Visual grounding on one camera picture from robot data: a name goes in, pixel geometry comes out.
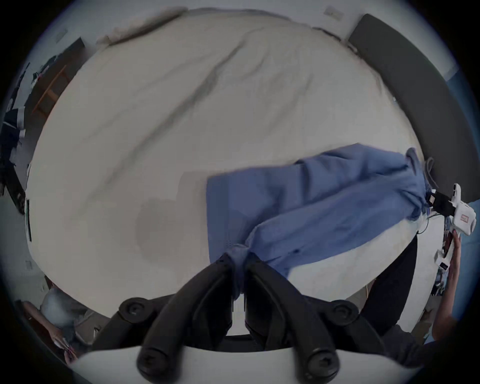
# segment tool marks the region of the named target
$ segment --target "white bedsheet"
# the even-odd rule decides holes
[[[380,76],[349,49],[280,18],[184,15],[96,53],[61,95],[26,191],[32,257],[111,316],[127,298],[176,292],[209,264],[208,175],[356,142],[413,146],[423,159]],[[289,279],[304,294],[345,298],[416,230],[401,222]]]

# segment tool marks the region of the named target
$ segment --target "human hand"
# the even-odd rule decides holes
[[[61,329],[58,329],[57,327],[51,327],[48,330],[48,334],[50,335],[50,338],[52,339],[53,343],[57,345],[58,347],[68,350],[69,346],[67,343],[65,343],[65,340],[63,340],[63,333]]]
[[[452,260],[450,261],[450,268],[448,269],[448,279],[458,280],[460,274],[460,257],[462,253],[462,239],[458,235],[457,231],[453,230],[454,250]]]
[[[63,352],[63,357],[65,358],[65,362],[67,364],[71,364],[72,362],[78,360],[77,355],[74,353],[74,349],[71,348],[69,351],[64,351]]]

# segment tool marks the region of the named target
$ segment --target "grey headboard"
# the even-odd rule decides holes
[[[425,158],[433,157],[432,177],[442,193],[462,187],[462,200],[480,198],[480,159],[470,126],[433,64],[405,37],[366,14],[350,43],[382,76],[406,113]]]

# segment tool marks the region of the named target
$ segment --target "wrinkled fabric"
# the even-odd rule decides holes
[[[418,219],[429,189],[413,148],[404,156],[361,144],[215,175],[206,188],[210,262],[227,252],[239,290],[249,252],[287,276]]]

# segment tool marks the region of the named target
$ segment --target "black cable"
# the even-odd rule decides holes
[[[431,218],[431,217],[441,216],[441,215],[442,215],[442,214],[437,213],[437,214],[435,214],[435,215],[428,216],[428,217],[427,217],[427,226],[425,227],[425,229],[424,229],[422,232],[417,232],[417,235],[421,235],[423,232],[425,232],[425,231],[427,230],[427,228],[428,228],[428,223],[430,223],[430,218]]]

